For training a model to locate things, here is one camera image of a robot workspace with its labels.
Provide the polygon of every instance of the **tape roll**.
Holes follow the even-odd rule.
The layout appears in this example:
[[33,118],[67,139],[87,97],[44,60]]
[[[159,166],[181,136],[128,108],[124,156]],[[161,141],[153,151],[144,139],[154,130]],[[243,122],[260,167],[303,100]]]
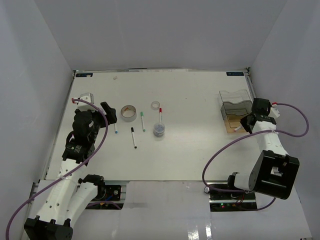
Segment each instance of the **tape roll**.
[[158,110],[158,109],[160,108],[160,102],[158,102],[158,101],[153,101],[153,102],[151,103],[151,108],[152,108],[153,110]]
[[137,110],[132,105],[126,105],[121,109],[121,117],[124,121],[130,123],[137,118]]

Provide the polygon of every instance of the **clear cup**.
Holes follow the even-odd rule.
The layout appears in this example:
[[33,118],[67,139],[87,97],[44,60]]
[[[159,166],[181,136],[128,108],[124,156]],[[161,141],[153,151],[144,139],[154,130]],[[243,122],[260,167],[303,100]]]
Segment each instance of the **clear cup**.
[[157,122],[153,125],[153,134],[156,137],[162,137],[165,134],[165,125],[162,122]]

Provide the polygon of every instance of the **white wall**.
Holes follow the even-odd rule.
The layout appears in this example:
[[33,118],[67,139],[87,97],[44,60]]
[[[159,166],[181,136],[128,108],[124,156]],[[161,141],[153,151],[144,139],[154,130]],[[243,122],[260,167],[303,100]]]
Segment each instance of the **white wall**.
[[[320,2],[289,0],[252,66],[258,97],[293,104],[310,121],[304,138],[280,136],[287,151],[299,158],[295,182],[312,236],[320,240]],[[278,128],[302,133],[298,113],[280,108]]]
[[287,0],[35,0],[73,70],[243,69]]
[[[72,71],[33,0],[0,0],[0,239],[53,146]],[[24,208],[13,222],[21,234]]]

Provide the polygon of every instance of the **black marker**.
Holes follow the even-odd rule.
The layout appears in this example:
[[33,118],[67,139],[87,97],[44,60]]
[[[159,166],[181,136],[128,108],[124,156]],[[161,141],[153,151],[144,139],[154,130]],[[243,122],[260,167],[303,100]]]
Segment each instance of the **black marker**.
[[136,146],[136,141],[135,141],[135,130],[133,127],[131,127],[131,134],[132,134],[133,146],[136,149],[137,146]]

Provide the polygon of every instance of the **white panel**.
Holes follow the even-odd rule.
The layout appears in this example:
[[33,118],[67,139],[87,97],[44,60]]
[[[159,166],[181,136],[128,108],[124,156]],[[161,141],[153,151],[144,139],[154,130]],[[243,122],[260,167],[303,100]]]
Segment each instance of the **white panel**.
[[286,0],[36,0],[74,70],[243,69]]
[[[99,72],[93,77],[76,77],[46,179],[56,179],[66,138],[72,131],[77,106],[71,97],[90,92],[97,105],[106,101],[116,109],[118,133],[110,126],[105,143],[88,164],[87,174],[101,175],[106,180],[200,180],[212,155],[242,136],[226,132],[218,103],[220,90],[241,89],[248,90],[245,77],[227,76],[225,72]],[[159,120],[159,112],[151,109],[153,101],[159,101],[162,107],[166,129],[161,138],[153,134],[153,126]],[[119,112],[125,105],[135,106],[138,115],[143,111],[146,132],[140,116],[133,122],[121,118]],[[96,146],[103,134],[101,129]],[[247,171],[259,155],[254,137],[239,142],[216,158],[206,179],[226,180],[233,172]]]
[[[314,239],[320,239],[320,2],[290,0],[252,66],[256,95],[293,104],[309,118],[304,138],[279,135],[285,149],[300,161],[295,186]],[[299,113],[279,106],[277,129],[303,133]]]
[[[53,147],[72,72],[33,0],[0,1],[0,233]],[[25,210],[11,228],[18,239]]]
[[[39,184],[41,190],[52,181]],[[260,212],[211,212],[201,182],[130,182],[122,210],[85,210],[76,240],[299,240],[311,234],[295,189]],[[46,199],[36,198],[33,216]],[[257,205],[272,198],[257,194]]]

